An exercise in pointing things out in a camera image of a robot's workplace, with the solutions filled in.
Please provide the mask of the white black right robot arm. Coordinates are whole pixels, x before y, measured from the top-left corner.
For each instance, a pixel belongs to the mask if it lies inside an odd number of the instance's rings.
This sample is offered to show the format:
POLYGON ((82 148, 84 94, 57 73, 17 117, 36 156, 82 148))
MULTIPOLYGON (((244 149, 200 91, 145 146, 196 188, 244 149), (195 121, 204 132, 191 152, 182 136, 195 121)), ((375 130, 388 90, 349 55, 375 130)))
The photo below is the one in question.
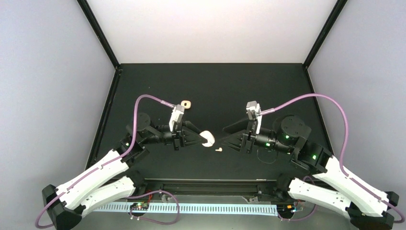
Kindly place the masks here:
POLYGON ((273 195, 284 201, 304 200, 335 211, 360 230, 390 230, 394 217, 388 212, 399 196, 367 185, 359 177, 343 173, 339 160, 323 146, 308 138, 311 128, 294 115, 276 119, 272 129, 259 127, 258 120, 243 119, 224 128, 222 143, 236 151, 251 153, 254 147, 287 154, 297 170, 323 181, 329 188, 281 175, 273 195))

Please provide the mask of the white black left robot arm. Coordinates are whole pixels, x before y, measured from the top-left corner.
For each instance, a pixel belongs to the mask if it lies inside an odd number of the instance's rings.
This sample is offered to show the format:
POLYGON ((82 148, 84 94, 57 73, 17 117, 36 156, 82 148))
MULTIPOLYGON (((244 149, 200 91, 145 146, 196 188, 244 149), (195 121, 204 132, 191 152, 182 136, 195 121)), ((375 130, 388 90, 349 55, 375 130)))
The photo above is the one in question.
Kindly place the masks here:
POLYGON ((144 177, 134 165, 149 154, 149 144, 173 145, 175 150, 193 145, 212 146, 215 139, 208 131, 184 121, 173 112, 169 124, 155 126, 149 115, 139 113, 128 134, 93 166, 74 179, 42 190, 45 213, 51 226, 70 230, 93 212, 117 199, 140 195, 145 191, 144 177))

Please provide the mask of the beige earbud charging case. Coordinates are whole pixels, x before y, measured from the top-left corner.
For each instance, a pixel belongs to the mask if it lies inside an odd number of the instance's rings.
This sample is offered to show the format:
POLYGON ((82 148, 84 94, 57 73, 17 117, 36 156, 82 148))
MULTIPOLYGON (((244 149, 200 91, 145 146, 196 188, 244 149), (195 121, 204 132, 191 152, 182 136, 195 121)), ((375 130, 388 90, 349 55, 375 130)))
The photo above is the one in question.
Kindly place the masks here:
POLYGON ((200 136, 205 139, 205 141, 202 143, 202 145, 204 147, 211 147, 214 145, 215 137, 213 136, 213 134, 210 131, 208 131, 208 130, 202 131, 200 133, 200 136))

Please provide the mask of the small beige square case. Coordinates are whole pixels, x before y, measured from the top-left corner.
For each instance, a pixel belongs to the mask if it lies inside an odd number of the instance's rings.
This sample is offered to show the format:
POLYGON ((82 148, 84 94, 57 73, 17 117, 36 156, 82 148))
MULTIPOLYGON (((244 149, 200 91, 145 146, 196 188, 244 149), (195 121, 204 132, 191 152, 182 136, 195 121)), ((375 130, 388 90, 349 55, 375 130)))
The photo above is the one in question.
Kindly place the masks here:
POLYGON ((185 109, 190 109, 190 108, 191 108, 191 105, 192 105, 191 101, 188 101, 188 100, 183 100, 183 101, 181 101, 180 104, 181 104, 185 109))

